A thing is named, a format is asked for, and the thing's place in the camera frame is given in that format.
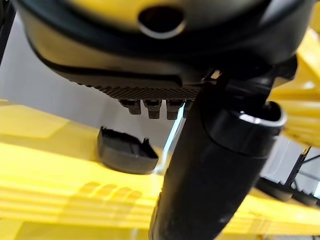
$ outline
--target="yellow shelf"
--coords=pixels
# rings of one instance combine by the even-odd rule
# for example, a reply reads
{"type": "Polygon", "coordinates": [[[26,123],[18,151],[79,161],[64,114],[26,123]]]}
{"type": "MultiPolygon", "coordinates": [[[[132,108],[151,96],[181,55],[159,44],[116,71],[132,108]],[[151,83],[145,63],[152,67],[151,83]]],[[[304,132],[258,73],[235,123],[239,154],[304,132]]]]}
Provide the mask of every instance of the yellow shelf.
{"type": "MultiPolygon", "coordinates": [[[[1,228],[13,221],[76,236],[94,229],[147,232],[162,176],[104,167],[96,156],[98,129],[5,100],[0,123],[1,228]]],[[[320,211],[253,190],[223,232],[319,235],[320,211]]]]}

